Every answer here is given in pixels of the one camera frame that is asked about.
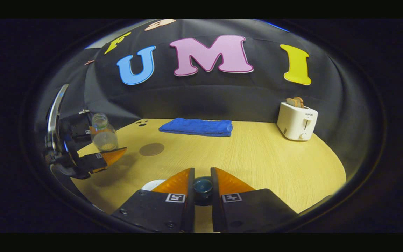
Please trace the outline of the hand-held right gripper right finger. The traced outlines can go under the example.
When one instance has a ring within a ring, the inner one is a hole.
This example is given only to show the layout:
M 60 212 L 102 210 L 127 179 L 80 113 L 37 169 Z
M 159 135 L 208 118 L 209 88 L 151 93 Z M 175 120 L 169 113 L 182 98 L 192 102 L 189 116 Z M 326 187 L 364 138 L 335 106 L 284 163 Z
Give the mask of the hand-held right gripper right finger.
M 214 232 L 272 232 L 298 217 L 270 189 L 254 189 L 234 175 L 211 168 Z

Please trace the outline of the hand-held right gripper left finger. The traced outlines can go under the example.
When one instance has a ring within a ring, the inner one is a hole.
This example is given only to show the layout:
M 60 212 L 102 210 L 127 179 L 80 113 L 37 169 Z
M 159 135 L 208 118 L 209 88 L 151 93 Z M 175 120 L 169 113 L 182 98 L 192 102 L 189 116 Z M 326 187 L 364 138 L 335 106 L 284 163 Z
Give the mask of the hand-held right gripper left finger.
M 195 229 L 195 168 L 166 179 L 152 190 L 137 190 L 112 217 L 142 231 L 192 233 Z

